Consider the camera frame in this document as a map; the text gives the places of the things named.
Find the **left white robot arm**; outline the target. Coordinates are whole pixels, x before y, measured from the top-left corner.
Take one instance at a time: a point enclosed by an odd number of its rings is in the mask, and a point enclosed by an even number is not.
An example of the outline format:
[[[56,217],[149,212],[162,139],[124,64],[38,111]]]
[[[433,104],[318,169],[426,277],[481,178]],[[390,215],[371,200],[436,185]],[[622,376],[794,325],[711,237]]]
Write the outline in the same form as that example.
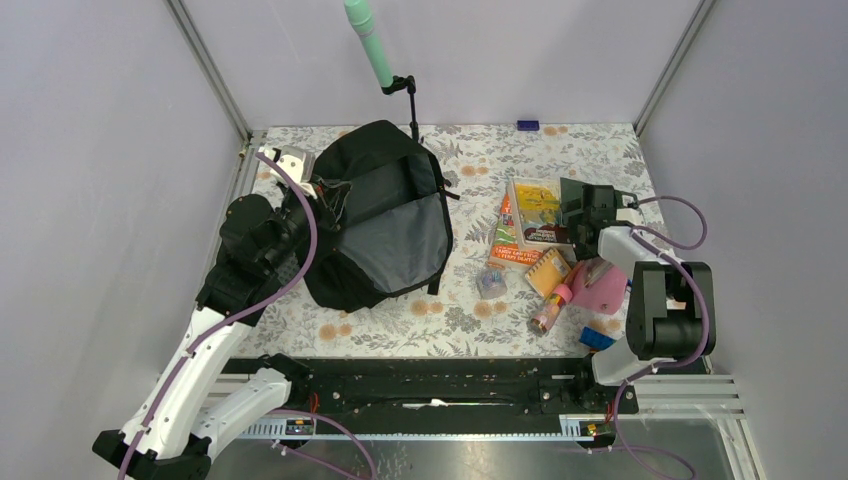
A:
[[[276,354],[261,358],[246,385],[200,413],[234,349],[305,276],[319,223],[337,226],[343,216],[350,182],[314,177],[308,185],[313,194],[290,186],[278,207],[258,194],[228,206],[215,264],[177,351],[137,413],[121,429],[101,432],[92,446],[119,478],[203,479],[217,455],[260,417],[278,407],[299,410],[312,399],[310,369]]]

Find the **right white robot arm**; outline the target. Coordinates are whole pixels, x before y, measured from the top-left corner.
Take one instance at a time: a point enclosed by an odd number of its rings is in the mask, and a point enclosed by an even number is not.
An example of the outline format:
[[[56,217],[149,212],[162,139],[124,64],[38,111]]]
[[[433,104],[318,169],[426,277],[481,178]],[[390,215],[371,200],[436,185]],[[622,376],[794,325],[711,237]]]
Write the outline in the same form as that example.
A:
[[[573,386],[577,405],[597,412],[612,400],[612,386],[712,351],[712,271],[652,243],[659,234],[644,223],[647,199],[566,178],[560,187],[561,216],[579,262],[573,304],[598,313],[626,309],[623,337],[595,348],[586,377]]]

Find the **black student backpack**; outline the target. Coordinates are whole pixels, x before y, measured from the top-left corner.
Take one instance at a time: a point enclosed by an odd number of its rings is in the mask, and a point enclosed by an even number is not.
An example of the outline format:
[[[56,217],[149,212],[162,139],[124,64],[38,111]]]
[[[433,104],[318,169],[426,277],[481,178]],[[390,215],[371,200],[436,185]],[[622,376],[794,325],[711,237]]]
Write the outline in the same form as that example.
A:
[[[337,229],[319,230],[305,275],[319,306],[352,313],[418,289],[438,294],[454,235],[430,150],[378,120],[328,146],[313,175],[350,186]]]

